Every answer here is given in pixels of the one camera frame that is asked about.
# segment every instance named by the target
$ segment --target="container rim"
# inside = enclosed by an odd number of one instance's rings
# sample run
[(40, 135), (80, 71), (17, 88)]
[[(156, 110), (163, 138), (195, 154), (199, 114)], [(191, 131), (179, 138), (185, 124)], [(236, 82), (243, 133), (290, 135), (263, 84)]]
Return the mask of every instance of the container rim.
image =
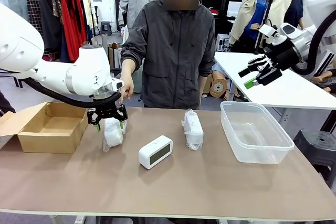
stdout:
[(268, 150), (277, 150), (277, 151), (288, 151), (288, 150), (292, 150), (294, 148), (294, 142), (293, 140), (290, 138), (290, 136), (287, 134), (287, 132), (284, 130), (284, 128), (282, 128), (282, 126), (275, 120), (275, 118), (271, 115), (271, 113), (269, 113), (269, 111), (261, 104), (258, 103), (253, 103), (253, 102), (222, 102), (220, 104), (221, 110), (224, 113), (224, 117), (225, 119), (229, 122), (229, 119), (226, 115), (226, 112), (224, 110), (224, 105), (233, 105), (236, 103), (240, 103), (240, 105), (242, 106), (256, 106), (257, 108), (261, 109), (265, 115), (267, 116), (267, 118), (270, 120), (270, 122), (273, 124), (273, 126), (277, 127), (280, 131), (280, 133), (284, 136), (284, 138), (286, 139), (286, 142), (289, 144), (289, 146), (287, 147), (283, 147), (283, 146), (265, 146), (265, 145), (249, 145), (249, 144), (245, 144), (243, 143), (237, 136), (236, 132), (234, 131), (234, 129), (232, 128), (232, 125), (230, 123), (230, 125), (228, 125), (228, 127), (232, 130), (237, 143), (243, 147), (243, 148), (247, 148), (247, 149), (251, 149), (251, 150), (264, 150), (264, 149), (268, 149)]

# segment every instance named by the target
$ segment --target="box flap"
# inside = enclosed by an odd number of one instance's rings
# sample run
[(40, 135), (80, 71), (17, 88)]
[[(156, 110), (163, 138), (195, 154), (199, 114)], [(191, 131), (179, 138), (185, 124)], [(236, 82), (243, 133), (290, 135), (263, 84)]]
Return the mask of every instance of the box flap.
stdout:
[(0, 118), (0, 136), (16, 135), (48, 102), (17, 112), (7, 112)]

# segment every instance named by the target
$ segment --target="white table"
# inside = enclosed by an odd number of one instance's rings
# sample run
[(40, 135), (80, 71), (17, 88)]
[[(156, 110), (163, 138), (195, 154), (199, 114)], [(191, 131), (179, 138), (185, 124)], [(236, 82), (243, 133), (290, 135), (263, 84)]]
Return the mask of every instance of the white table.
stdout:
[(286, 108), (280, 124), (286, 125), (292, 108), (336, 110), (336, 98), (291, 70), (282, 72), (282, 77), (267, 86), (258, 85), (246, 89), (244, 83), (255, 78), (258, 72), (240, 77), (239, 72), (247, 68), (248, 62), (257, 58), (253, 54), (217, 52), (216, 62), (232, 80), (229, 101), (233, 100), (235, 87), (250, 101), (268, 107)]

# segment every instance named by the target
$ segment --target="navy shirt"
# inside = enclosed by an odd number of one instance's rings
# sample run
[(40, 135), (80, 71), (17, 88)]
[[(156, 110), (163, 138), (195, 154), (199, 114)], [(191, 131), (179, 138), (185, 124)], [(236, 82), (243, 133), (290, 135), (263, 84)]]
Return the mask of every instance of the navy shirt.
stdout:
[(250, 23), (245, 27), (243, 36), (251, 37), (254, 40), (258, 38), (259, 31), (251, 30), (251, 25), (255, 23), (261, 24), (263, 22), (262, 19), (264, 18), (266, 3), (266, 0), (257, 0), (256, 11), (254, 12)]
[(292, 0), (285, 13), (284, 23), (289, 23), (293, 27), (298, 27), (300, 19), (303, 17), (303, 0)]

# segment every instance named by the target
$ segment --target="brown tabletop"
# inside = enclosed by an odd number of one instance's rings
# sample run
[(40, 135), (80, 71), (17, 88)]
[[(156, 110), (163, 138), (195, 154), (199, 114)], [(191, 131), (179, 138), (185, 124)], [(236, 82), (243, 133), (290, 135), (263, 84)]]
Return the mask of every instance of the brown tabletop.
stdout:
[[(240, 163), (220, 113), (198, 111), (204, 144), (187, 148), (185, 111), (128, 108), (122, 145), (102, 152), (102, 133), (88, 126), (73, 155), (23, 153), (13, 138), (0, 151), (1, 211), (62, 215), (327, 220), (336, 197), (297, 150), (279, 165)], [(151, 170), (138, 151), (160, 135), (173, 153)]]

